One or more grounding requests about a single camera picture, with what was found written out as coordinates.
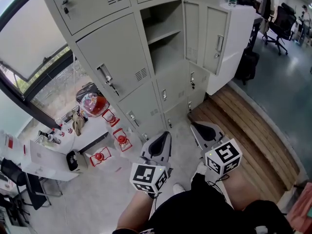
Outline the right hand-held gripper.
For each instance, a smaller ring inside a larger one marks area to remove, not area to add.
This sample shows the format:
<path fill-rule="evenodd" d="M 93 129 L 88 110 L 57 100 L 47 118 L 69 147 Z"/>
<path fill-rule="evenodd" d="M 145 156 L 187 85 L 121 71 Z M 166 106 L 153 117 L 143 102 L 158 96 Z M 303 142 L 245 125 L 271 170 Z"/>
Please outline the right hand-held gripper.
<path fill-rule="evenodd" d="M 223 176 L 240 165 L 241 149 L 235 139 L 228 138 L 218 125 L 195 121 L 190 128 L 201 149 L 203 162 L 209 169 Z"/>

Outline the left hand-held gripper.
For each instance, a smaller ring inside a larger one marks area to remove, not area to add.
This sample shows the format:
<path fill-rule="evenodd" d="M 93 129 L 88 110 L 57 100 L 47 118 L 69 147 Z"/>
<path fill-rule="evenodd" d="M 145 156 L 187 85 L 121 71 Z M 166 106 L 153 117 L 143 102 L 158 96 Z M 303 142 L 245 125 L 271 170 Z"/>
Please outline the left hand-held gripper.
<path fill-rule="evenodd" d="M 165 131 L 143 144 L 138 162 L 132 164 L 130 183 L 137 191 L 159 194 L 170 177 L 172 136 Z"/>

